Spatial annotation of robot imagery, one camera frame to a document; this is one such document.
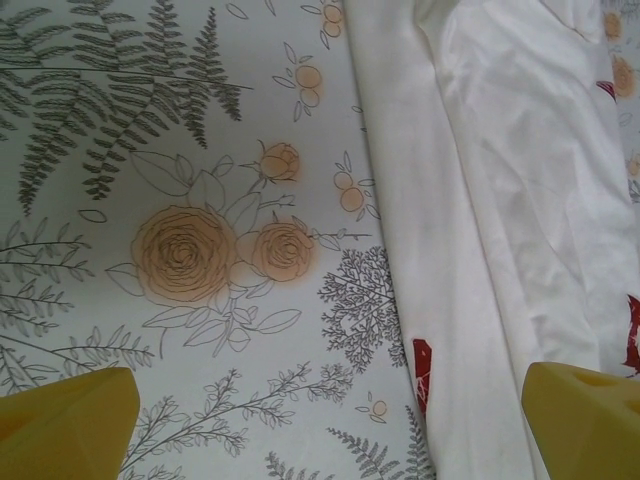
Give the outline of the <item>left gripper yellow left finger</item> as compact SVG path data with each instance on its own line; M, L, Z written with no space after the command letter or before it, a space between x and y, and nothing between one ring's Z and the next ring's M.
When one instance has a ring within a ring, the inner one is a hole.
M116 479L140 396L128 368L106 368L1 399L3 479Z

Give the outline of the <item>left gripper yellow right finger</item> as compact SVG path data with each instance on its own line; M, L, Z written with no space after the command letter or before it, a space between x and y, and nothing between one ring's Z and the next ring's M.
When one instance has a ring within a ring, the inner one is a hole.
M637 381L538 362L521 403L550 478L639 479Z

